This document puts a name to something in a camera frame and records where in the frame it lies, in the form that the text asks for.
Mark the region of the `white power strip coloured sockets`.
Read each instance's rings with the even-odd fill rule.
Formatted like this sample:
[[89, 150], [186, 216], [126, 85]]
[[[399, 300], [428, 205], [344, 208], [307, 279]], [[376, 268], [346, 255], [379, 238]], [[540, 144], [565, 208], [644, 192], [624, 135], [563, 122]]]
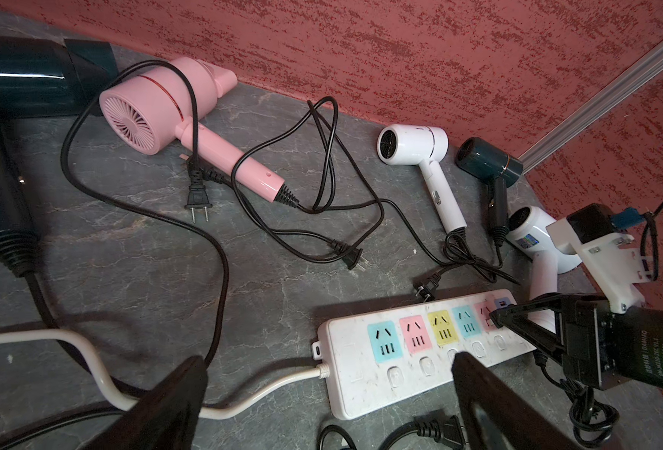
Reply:
[[515, 304], [508, 290], [327, 320], [312, 345], [327, 365], [333, 416], [352, 420], [453, 380], [453, 360], [469, 353], [493, 367], [533, 351], [490, 314]]

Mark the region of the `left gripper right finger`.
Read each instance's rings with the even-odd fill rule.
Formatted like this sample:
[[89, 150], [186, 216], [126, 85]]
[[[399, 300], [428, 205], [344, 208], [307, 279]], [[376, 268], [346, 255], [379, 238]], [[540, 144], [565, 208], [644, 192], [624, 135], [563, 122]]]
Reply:
[[456, 354], [451, 373], [471, 449], [577, 448], [472, 354]]

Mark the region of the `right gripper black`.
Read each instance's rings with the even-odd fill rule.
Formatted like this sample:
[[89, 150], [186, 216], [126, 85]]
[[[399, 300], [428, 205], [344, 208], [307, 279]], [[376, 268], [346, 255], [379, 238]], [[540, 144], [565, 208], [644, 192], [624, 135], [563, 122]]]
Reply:
[[598, 296], [543, 294], [490, 318], [499, 332], [528, 343], [585, 386], [607, 390], [635, 380], [663, 388], [663, 310], [616, 314]]

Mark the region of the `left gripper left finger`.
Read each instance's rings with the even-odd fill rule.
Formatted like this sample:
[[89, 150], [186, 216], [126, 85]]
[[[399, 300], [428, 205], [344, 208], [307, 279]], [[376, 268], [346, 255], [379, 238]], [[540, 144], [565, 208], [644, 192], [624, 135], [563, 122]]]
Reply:
[[187, 358], [88, 449], [189, 449], [208, 383], [203, 358]]

